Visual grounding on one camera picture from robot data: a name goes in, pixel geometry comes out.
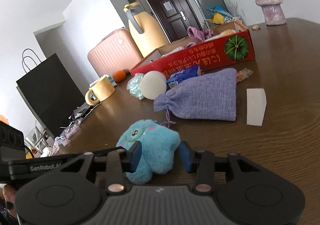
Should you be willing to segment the person's left hand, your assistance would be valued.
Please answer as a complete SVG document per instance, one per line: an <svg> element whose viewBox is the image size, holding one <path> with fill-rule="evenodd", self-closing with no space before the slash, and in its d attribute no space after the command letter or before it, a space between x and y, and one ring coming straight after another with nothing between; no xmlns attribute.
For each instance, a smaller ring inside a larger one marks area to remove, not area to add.
<svg viewBox="0 0 320 225"><path fill-rule="evenodd" d="M5 200L5 202L9 202L12 204L12 208L8 210L9 214L16 218L17 212L14 207L15 197L17 194L17 190L8 184L1 184L1 198Z"/></svg>

